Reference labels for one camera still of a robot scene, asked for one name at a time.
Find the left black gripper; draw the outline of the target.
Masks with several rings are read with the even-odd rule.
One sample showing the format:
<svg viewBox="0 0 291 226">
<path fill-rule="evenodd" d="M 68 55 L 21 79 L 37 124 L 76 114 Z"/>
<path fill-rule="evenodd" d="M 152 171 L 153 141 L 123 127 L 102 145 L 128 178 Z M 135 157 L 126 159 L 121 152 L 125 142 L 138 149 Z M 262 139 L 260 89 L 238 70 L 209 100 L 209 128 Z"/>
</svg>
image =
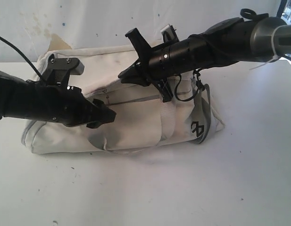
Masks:
<svg viewBox="0 0 291 226">
<path fill-rule="evenodd" d="M 116 112 L 99 99 L 87 100 L 75 86 L 45 86 L 41 81 L 26 80 L 32 91 L 25 103 L 25 119 L 61 123 L 67 127 L 87 124 L 90 129 L 114 122 Z"/>
</svg>

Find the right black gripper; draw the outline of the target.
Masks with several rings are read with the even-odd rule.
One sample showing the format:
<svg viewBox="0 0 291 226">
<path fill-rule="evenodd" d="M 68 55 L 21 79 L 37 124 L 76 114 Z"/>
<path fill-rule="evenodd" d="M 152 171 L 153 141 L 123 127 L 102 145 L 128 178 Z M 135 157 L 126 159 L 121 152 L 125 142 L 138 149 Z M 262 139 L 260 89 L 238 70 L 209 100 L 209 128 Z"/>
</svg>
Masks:
<svg viewBox="0 0 291 226">
<path fill-rule="evenodd" d="M 151 52 L 151 46 L 137 28 L 128 31 L 125 37 L 130 40 L 139 59 L 149 59 L 147 63 L 136 63 L 136 71 L 141 77 L 148 75 L 154 81 L 159 80 L 156 88 L 163 103 L 173 99 L 166 78 L 211 65 L 215 60 L 212 49 L 200 38 L 187 38 Z"/>
</svg>

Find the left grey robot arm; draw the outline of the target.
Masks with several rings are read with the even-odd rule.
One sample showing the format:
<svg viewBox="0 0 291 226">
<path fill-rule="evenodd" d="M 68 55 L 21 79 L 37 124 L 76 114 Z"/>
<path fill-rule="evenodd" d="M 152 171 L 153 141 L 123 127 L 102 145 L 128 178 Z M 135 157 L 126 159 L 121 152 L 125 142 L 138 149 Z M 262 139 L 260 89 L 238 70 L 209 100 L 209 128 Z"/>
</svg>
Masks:
<svg viewBox="0 0 291 226">
<path fill-rule="evenodd" d="M 78 87 L 25 81 L 0 71 L 0 120 L 4 117 L 98 128 L 113 122 L 116 113 L 101 100 L 86 99 Z"/>
</svg>

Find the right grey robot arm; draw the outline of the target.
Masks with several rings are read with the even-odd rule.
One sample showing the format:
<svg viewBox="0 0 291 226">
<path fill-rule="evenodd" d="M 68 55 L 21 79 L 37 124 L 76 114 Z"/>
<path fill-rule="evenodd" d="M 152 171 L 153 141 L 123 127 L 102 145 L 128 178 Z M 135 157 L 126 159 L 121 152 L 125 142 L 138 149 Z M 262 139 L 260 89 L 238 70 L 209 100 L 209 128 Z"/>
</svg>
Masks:
<svg viewBox="0 0 291 226">
<path fill-rule="evenodd" d="M 197 69 L 225 67 L 239 61 L 274 62 L 291 54 L 291 25 L 278 17 L 227 19 L 201 34 L 152 47 L 138 29 L 126 34 L 138 59 L 119 74 L 122 83 L 153 85 L 164 102 L 173 98 L 168 77 Z"/>
</svg>

